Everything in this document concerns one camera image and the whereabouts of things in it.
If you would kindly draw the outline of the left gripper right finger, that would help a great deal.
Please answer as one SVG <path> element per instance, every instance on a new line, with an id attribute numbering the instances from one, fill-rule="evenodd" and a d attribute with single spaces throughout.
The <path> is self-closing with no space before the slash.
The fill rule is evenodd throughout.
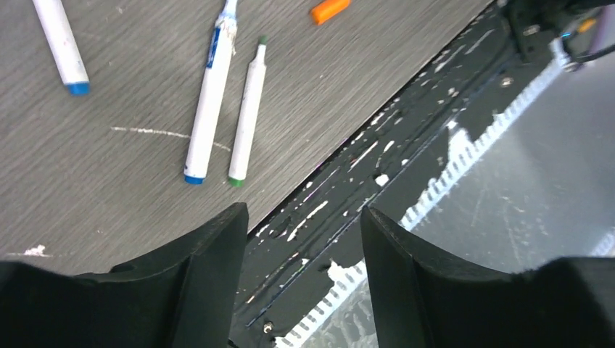
<path id="1" fill-rule="evenodd" d="M 614 259 L 559 257 L 504 273 L 360 216 L 380 347 L 612 347 Z"/>

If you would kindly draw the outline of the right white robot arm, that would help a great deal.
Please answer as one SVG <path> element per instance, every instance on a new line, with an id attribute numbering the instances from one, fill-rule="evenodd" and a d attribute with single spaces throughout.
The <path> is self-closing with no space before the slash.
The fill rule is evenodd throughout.
<path id="1" fill-rule="evenodd" d="M 522 62 L 529 63 L 534 59 L 537 49 L 533 37 L 546 32 L 561 39 L 564 53 L 577 64 L 591 62 L 614 52 L 614 45 L 586 54 L 578 54 L 569 48 L 569 41 L 593 28 L 602 11 L 613 4 L 613 1 L 591 0 L 497 2 L 509 37 Z"/>

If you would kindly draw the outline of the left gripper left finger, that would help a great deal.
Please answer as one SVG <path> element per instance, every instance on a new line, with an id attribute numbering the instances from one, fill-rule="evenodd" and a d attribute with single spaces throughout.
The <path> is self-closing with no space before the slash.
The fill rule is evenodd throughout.
<path id="1" fill-rule="evenodd" d="M 107 273 L 1 263 L 3 347 L 226 347 L 246 204 Z"/>

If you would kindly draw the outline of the white marker green tip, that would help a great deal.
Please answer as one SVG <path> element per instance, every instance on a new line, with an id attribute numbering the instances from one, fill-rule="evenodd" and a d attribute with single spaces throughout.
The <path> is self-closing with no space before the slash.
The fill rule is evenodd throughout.
<path id="1" fill-rule="evenodd" d="M 245 79 L 236 135 L 231 153 L 231 162 L 228 169 L 228 182 L 235 187 L 243 186 L 247 177 L 249 158 L 267 69 L 265 64 L 267 42 L 267 36 L 259 37 L 255 58 L 248 66 Z"/>

